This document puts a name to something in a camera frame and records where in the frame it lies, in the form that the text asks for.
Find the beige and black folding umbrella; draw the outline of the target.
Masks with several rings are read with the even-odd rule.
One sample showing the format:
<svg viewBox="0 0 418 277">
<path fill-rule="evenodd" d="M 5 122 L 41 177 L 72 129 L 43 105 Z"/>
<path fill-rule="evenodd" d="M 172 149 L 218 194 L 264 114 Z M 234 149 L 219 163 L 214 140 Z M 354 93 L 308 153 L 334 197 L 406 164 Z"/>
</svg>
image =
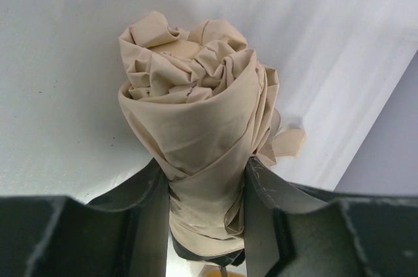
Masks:
<svg viewBox="0 0 418 277">
<path fill-rule="evenodd" d="M 119 36 L 118 92 L 131 129 L 169 182 L 177 254 L 232 265 L 244 251 L 244 170 L 295 156 L 306 134 L 281 124 L 280 81 L 226 20 L 190 31 L 151 12 Z"/>
</svg>

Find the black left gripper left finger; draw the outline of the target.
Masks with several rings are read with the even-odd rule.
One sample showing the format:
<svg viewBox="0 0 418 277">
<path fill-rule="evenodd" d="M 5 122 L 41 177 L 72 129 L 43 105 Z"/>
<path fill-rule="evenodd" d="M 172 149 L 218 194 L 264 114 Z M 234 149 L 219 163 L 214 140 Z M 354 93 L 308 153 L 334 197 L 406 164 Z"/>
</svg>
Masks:
<svg viewBox="0 0 418 277">
<path fill-rule="evenodd" d="M 1 198 L 2 276 L 164 276 L 169 187 L 157 161 L 81 203 Z"/>
</svg>

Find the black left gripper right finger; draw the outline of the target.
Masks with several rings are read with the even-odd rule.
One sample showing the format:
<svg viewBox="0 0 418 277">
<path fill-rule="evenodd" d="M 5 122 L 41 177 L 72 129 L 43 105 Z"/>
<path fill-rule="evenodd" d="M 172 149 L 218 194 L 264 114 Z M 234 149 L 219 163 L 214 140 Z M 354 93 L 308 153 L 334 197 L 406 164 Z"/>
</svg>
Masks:
<svg viewBox="0 0 418 277">
<path fill-rule="evenodd" d="M 292 184 L 248 160 L 248 276 L 416 276 L 417 198 Z"/>
</svg>

